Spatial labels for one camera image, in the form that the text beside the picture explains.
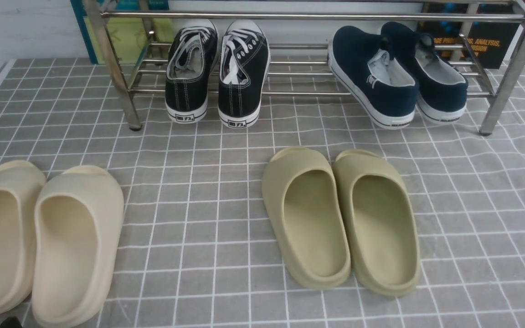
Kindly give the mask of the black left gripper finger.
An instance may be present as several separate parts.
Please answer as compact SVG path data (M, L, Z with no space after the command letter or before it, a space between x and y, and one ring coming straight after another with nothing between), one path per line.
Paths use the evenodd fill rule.
M0 328L23 328L23 326L18 317L10 316L0 323Z

